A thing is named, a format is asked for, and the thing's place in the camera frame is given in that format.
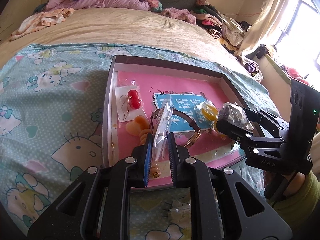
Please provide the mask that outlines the right hand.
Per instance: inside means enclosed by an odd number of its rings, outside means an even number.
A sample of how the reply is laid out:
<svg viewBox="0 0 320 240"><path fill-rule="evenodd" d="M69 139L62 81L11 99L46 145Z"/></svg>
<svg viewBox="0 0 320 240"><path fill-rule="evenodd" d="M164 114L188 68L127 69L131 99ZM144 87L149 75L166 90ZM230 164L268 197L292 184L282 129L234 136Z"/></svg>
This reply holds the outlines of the right hand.
<svg viewBox="0 0 320 240"><path fill-rule="evenodd" d="M296 194L300 188L303 186L306 175L298 172L293 172L289 176L284 176L287 180L289 185L287 186L286 190L284 191L283 195L288 197L291 195Z"/></svg>

